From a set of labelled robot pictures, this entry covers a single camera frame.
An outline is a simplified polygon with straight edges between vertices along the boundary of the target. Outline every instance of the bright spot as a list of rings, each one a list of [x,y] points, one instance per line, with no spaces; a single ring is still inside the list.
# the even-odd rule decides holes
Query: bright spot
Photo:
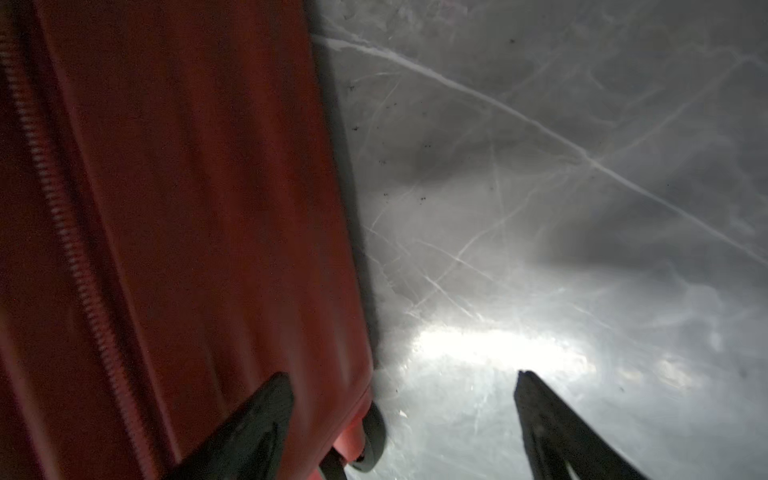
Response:
[[[468,330],[432,327],[422,331],[413,352],[424,360],[452,360],[499,370],[534,370],[539,374],[594,373],[585,354],[553,338],[528,337],[507,330]]]
[[[639,370],[627,370],[619,369],[618,374],[631,382],[641,382],[643,380],[643,374]]]
[[[682,390],[697,386],[694,378],[677,362],[662,359],[656,362],[656,372],[659,379],[669,386]]]

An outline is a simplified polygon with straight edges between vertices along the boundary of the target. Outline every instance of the black wheel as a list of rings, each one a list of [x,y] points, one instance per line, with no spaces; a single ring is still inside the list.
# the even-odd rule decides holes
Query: black wheel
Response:
[[[331,449],[323,458],[317,469],[320,472],[320,476],[323,480],[346,480],[346,473],[344,473],[344,466],[341,463],[341,456],[339,453]]]
[[[366,433],[366,447],[360,458],[349,464],[361,472],[370,472],[384,453],[386,443],[386,426],[384,417],[375,403],[362,419],[362,429]]]

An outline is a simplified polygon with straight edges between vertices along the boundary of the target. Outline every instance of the red suitcase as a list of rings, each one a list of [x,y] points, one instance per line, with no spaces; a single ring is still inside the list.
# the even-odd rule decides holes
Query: red suitcase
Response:
[[[301,2],[3,5],[0,471],[173,474],[278,372],[277,478],[360,460],[371,352]]]

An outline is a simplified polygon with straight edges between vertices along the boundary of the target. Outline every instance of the suitcase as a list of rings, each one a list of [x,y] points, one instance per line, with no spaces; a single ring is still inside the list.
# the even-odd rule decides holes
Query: suitcase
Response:
[[[0,471],[370,468],[383,430],[302,3],[0,8]]]

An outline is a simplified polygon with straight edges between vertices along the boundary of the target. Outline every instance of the zipper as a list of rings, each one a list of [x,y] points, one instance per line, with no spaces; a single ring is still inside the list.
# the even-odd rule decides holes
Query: zipper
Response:
[[[88,256],[74,201],[59,164],[61,156],[49,131],[43,104],[30,81],[22,44],[7,4],[0,5],[0,63],[56,234],[64,250],[81,307],[98,348],[101,364],[107,374],[142,478],[157,480],[164,469],[127,374],[126,359],[118,342],[114,319],[104,300],[94,264]]]

